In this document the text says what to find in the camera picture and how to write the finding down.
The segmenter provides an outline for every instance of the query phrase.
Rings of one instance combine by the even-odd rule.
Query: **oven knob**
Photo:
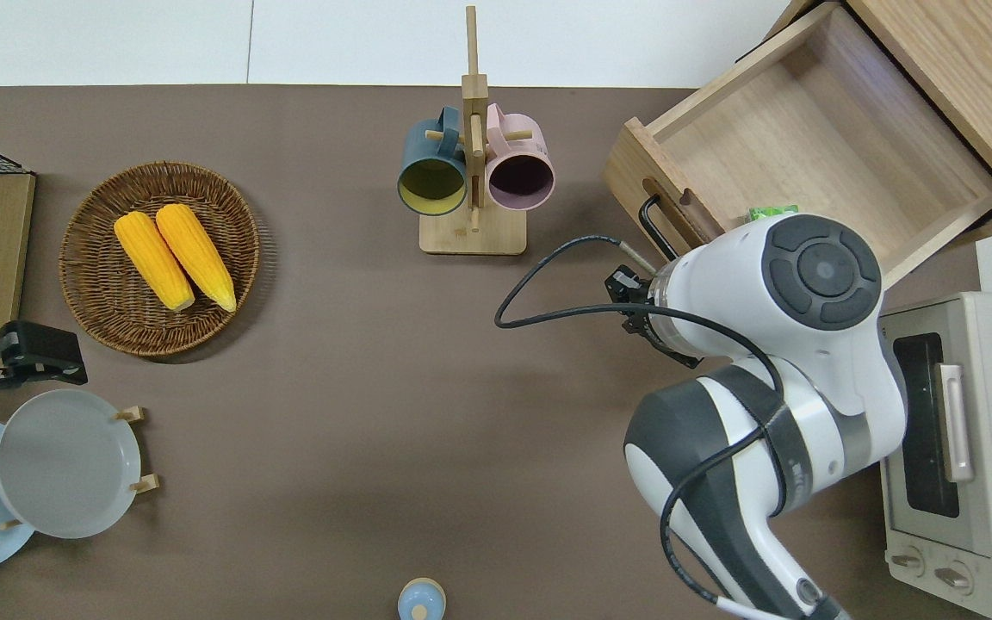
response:
[[[971,578],[971,572],[967,565],[961,561],[953,561],[946,568],[937,568],[933,574],[936,574],[937,580],[944,581],[950,588],[958,590],[962,595],[969,595],[975,591],[975,581]]]
[[[887,561],[895,566],[909,569],[917,577],[921,577],[925,573],[925,558],[921,557],[921,551],[917,547],[906,547],[898,555],[887,553]]]

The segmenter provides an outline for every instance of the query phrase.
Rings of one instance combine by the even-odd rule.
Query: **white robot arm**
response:
[[[618,303],[504,321],[537,271],[589,240],[617,245],[647,266],[618,239],[571,240],[520,280],[496,325],[617,311],[629,318],[627,331],[681,362],[731,358],[725,368],[649,394],[630,420],[626,462],[657,511],[666,556],[694,592],[733,615],[849,620],[777,541],[768,518],[902,441],[905,395],[878,335],[882,282],[871,248],[834,220],[768,217],[674,259],[651,282],[619,268],[607,282]],[[670,532],[728,596],[690,578]]]

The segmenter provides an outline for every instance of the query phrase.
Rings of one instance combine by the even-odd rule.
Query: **yellow corn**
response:
[[[155,223],[170,251],[201,292],[229,313],[235,313],[236,291],[232,276],[228,275],[216,246],[194,212],[184,204],[169,204],[155,214]]]
[[[177,313],[194,302],[186,276],[178,268],[163,237],[158,236],[151,217],[141,211],[122,215],[114,223],[114,234],[163,306]]]

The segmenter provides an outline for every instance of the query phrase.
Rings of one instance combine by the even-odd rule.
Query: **woven tray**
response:
[[[193,306],[166,309],[114,235],[129,211],[154,217],[163,205],[193,209],[224,260],[244,305],[259,270],[259,231],[244,197],[220,174],[193,164],[157,161],[115,174],[94,188],[67,225],[59,247],[59,285],[75,320],[111,349],[141,357],[195,348],[223,330],[226,313],[194,287]]]

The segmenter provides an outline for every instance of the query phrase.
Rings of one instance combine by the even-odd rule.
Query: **oven handle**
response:
[[[964,368],[959,364],[933,366],[934,385],[940,388],[940,440],[944,444],[944,475],[949,482],[975,479],[971,466],[967,408],[964,405]]]

